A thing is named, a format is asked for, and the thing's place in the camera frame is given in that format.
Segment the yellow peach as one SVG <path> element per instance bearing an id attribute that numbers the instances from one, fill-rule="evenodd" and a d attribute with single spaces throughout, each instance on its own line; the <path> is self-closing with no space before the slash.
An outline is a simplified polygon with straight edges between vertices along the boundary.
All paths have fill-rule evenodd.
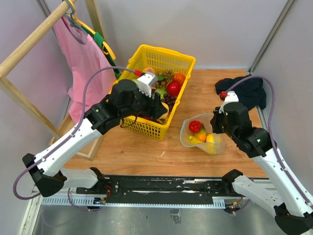
<path id="1" fill-rule="evenodd" d="M 162 102 L 162 105 L 166 108 L 166 113 L 164 113 L 160 118 L 166 119 L 166 117 L 169 115 L 169 106 L 164 102 Z"/>

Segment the banana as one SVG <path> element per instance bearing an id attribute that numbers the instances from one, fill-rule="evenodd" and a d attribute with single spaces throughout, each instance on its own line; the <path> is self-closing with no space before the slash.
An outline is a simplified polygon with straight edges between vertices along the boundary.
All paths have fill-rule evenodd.
<path id="1" fill-rule="evenodd" d="M 210 155 L 217 155 L 217 146 L 210 142 L 202 142 L 194 136 L 189 136 L 188 141 L 192 146 L 198 147 L 202 151 L 210 154 Z"/>

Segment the mango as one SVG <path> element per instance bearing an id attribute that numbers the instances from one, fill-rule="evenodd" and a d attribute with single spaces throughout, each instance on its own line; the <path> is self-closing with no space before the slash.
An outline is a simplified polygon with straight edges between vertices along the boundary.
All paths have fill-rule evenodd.
<path id="1" fill-rule="evenodd" d="M 199 132 L 195 133 L 194 136 L 202 142 L 206 142 L 207 132 L 205 126 L 202 124 Z"/>

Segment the clear zip top bag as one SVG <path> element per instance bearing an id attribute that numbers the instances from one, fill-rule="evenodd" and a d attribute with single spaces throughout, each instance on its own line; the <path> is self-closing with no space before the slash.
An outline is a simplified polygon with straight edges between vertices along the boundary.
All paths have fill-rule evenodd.
<path id="1" fill-rule="evenodd" d="M 212 113 L 186 119 L 180 131 L 180 141 L 186 147 L 197 147 L 209 155 L 221 154 L 225 143 L 221 134 L 213 133 L 210 123 Z"/>

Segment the red orange fruit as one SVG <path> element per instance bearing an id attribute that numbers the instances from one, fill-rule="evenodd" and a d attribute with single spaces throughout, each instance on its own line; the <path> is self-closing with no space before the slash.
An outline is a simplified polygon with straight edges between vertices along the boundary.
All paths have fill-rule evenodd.
<path id="1" fill-rule="evenodd" d="M 188 128 L 192 133 L 198 133 L 202 129 L 202 123 L 198 120 L 193 120 L 189 123 Z"/>

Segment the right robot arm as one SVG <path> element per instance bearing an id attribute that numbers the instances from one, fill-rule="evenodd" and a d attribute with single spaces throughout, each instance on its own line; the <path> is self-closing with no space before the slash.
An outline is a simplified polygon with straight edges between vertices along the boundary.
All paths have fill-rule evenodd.
<path id="1" fill-rule="evenodd" d="M 270 134 L 252 126 L 247 108 L 240 102 L 224 102 L 213 111 L 212 131 L 225 133 L 236 146 L 266 173 L 277 192 L 251 181 L 242 172 L 232 170 L 222 177 L 222 191 L 228 196 L 242 194 L 273 216 L 288 235 L 303 235 L 313 228 L 312 195 L 301 185 L 277 149 Z"/>

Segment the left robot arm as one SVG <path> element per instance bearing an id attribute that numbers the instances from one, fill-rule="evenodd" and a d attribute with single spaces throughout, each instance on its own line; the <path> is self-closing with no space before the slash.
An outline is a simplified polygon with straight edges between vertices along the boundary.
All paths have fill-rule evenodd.
<path id="1" fill-rule="evenodd" d="M 125 79 L 115 84 L 110 94 L 94 104 L 81 121 L 48 149 L 36 155 L 26 154 L 22 161 L 43 197 L 65 188 L 88 188 L 98 194 L 104 190 L 105 182 L 97 168 L 75 170 L 64 168 L 64 164 L 84 146 L 119 126 L 123 118 L 143 115 L 158 119 L 167 113 L 159 94 L 149 97 L 137 83 Z"/>

